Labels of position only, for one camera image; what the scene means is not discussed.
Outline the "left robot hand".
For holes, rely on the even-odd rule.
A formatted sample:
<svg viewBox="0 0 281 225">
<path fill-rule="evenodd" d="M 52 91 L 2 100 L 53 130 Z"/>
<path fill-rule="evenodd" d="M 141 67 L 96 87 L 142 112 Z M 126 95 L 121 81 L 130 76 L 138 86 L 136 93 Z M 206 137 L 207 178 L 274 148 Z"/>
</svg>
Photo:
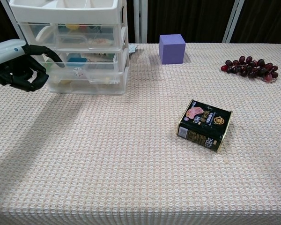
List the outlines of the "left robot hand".
<svg viewBox="0 0 281 225">
<path fill-rule="evenodd" d="M 33 56 L 45 55 L 64 68 L 62 59 L 50 48 L 29 45 L 22 39 L 11 39 L 0 43 L 0 84 L 34 92 L 41 89 L 49 75 Z"/>
</svg>

